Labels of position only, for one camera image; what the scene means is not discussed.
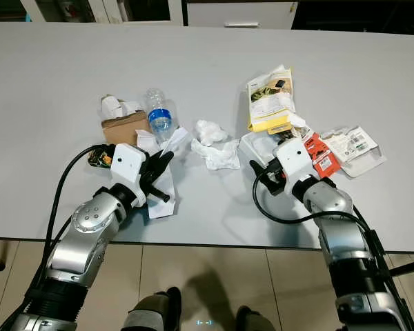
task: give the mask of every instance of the drawer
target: drawer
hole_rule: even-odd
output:
[[[291,29],[295,2],[187,3],[189,26]]]

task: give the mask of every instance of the white table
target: white table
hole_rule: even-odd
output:
[[[156,86],[189,130],[207,119],[240,137],[245,83],[281,63],[293,68],[297,111],[315,130],[360,124],[381,145],[386,163],[333,180],[386,250],[414,252],[414,37],[350,32],[0,23],[0,237],[44,237],[64,167],[104,140],[101,96],[133,100]],[[211,172],[186,150],[171,168],[176,215],[149,221],[142,210],[115,241],[319,247],[312,221],[280,225],[257,211],[246,164]],[[107,170],[78,163],[55,231],[108,184]],[[264,200],[279,216],[306,214],[286,197]]]

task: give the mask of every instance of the cardboard box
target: cardboard box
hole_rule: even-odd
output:
[[[124,117],[116,119],[106,119],[101,122],[104,136],[108,143],[128,143],[137,145],[137,133],[135,130],[150,130],[146,113],[138,111]]]

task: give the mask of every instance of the yellow package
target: yellow package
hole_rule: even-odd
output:
[[[295,113],[291,70],[279,66],[247,83],[250,105],[249,130],[275,134],[290,130],[289,115]]]

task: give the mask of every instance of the plastic water bottle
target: plastic water bottle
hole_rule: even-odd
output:
[[[166,107],[164,93],[158,88],[149,88],[146,92],[148,106],[148,120],[158,141],[169,140],[175,130],[172,115]]]

